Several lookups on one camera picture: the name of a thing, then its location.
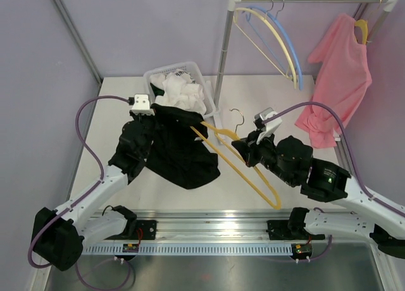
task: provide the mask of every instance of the pink shirt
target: pink shirt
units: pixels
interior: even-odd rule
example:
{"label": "pink shirt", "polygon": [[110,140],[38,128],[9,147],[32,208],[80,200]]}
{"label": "pink shirt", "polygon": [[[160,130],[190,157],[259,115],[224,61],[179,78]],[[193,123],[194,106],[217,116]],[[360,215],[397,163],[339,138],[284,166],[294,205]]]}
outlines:
{"label": "pink shirt", "polygon": [[[345,127],[371,84],[366,46],[356,41],[355,22],[339,15],[308,58],[309,63],[323,62],[312,101],[332,108]],[[306,106],[296,126],[309,133],[311,145],[317,148],[336,146],[333,130],[341,134],[333,116],[318,106]]]}

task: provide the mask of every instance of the clothing rack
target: clothing rack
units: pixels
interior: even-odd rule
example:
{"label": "clothing rack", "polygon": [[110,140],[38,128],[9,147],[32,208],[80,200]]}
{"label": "clothing rack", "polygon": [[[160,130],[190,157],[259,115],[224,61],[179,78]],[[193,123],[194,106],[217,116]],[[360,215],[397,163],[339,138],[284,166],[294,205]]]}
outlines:
{"label": "clothing rack", "polygon": [[227,20],[225,22],[225,32],[223,34],[223,41],[222,41],[222,48],[221,48],[221,56],[220,56],[220,65],[218,67],[218,74],[216,78],[216,85],[215,85],[215,94],[214,94],[214,103],[215,106],[218,108],[220,95],[221,95],[221,87],[222,87],[222,80],[223,80],[223,72],[225,70],[225,62],[227,60],[227,52],[228,52],[228,45],[229,45],[229,38],[230,38],[230,30],[232,28],[232,20],[234,17],[234,11],[237,3],[248,3],[248,2],[273,2],[273,3],[315,3],[315,2],[323,2],[323,3],[385,3],[386,5],[383,8],[382,14],[378,17],[378,20],[374,24],[370,34],[368,36],[368,43],[370,43],[375,34],[380,29],[382,23],[387,18],[388,14],[392,11],[394,6],[397,4],[398,0],[229,0],[228,1],[228,13],[227,13]]}

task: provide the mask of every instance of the light blue hanger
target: light blue hanger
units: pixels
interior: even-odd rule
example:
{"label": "light blue hanger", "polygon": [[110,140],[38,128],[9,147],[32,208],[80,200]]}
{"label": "light blue hanger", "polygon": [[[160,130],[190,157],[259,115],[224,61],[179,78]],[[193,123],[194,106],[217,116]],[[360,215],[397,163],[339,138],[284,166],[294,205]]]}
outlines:
{"label": "light blue hanger", "polygon": [[[296,54],[296,50],[294,49],[294,46],[292,45],[292,42],[290,40],[290,37],[287,35],[286,31],[284,30],[283,26],[281,25],[281,23],[272,15],[270,14],[270,12],[265,9],[262,8],[260,6],[257,5],[250,5],[247,8],[250,9],[257,9],[258,11],[261,11],[264,14],[267,14],[267,16],[274,22],[274,24],[278,27],[278,29],[281,31],[281,33],[283,34],[285,41],[287,42],[287,45],[289,46],[290,52],[292,53],[292,57],[295,61],[296,64],[296,69],[298,72],[298,87],[299,90],[302,90],[302,71],[301,71],[301,66],[299,65],[298,62],[298,57]],[[270,49],[269,45],[266,43],[266,41],[262,38],[262,36],[260,35],[260,33],[256,30],[256,28],[254,27],[254,25],[250,22],[251,19],[251,15],[250,13],[246,14],[246,21],[248,22],[248,24],[250,24],[250,26],[252,27],[252,29],[254,30],[254,32],[256,33],[256,35],[260,38],[260,40],[265,44],[265,46],[267,47],[267,49],[269,50],[269,52],[271,52],[271,54],[274,56],[274,58],[276,59],[277,63],[281,66],[281,68],[284,70],[284,73],[287,74],[287,70],[284,68],[284,66],[281,64],[280,60],[277,58],[277,56],[273,53],[273,51]]]}

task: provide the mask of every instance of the laundry basket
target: laundry basket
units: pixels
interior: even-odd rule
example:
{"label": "laundry basket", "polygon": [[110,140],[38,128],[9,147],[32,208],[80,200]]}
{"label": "laundry basket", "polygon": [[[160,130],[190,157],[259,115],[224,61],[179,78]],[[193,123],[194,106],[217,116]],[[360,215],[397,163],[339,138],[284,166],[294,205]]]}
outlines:
{"label": "laundry basket", "polygon": [[152,92],[151,82],[149,81],[151,75],[158,73],[169,74],[177,69],[189,72],[192,78],[196,80],[196,83],[202,85],[202,91],[204,92],[204,104],[207,107],[207,112],[202,117],[206,119],[213,116],[216,113],[216,107],[214,105],[213,98],[211,97],[209,87],[207,86],[203,76],[201,75],[200,69],[195,62],[188,61],[183,63],[176,63],[174,65],[168,65],[162,68],[155,68],[154,70],[147,71],[144,74],[144,79],[146,82],[145,85],[147,85],[149,91]]}

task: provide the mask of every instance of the purple wall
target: purple wall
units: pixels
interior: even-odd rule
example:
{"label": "purple wall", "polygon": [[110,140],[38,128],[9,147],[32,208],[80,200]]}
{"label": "purple wall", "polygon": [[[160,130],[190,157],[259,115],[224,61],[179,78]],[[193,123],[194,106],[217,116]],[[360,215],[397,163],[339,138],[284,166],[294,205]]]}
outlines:
{"label": "purple wall", "polygon": [[34,216],[66,199],[75,113],[98,89],[50,0],[0,0],[0,26],[0,289],[22,291]]}
{"label": "purple wall", "polygon": [[[367,186],[399,204],[405,204],[404,20],[400,0],[368,47],[373,84],[347,128]],[[403,278],[405,262],[397,263]]]}
{"label": "purple wall", "polygon": [[[64,1],[105,77],[143,75],[150,69],[188,60],[195,61],[203,75],[216,74],[228,0]],[[270,3],[262,6],[271,8]],[[285,5],[278,19],[295,45],[304,73],[317,73],[318,65],[309,65],[306,60],[333,19],[343,12],[352,15],[357,6],[337,3]],[[281,7],[281,3],[275,4],[272,13]],[[241,25],[254,35],[246,22]],[[272,34],[267,37],[270,46],[279,50]],[[278,72],[234,27],[225,73]]]}

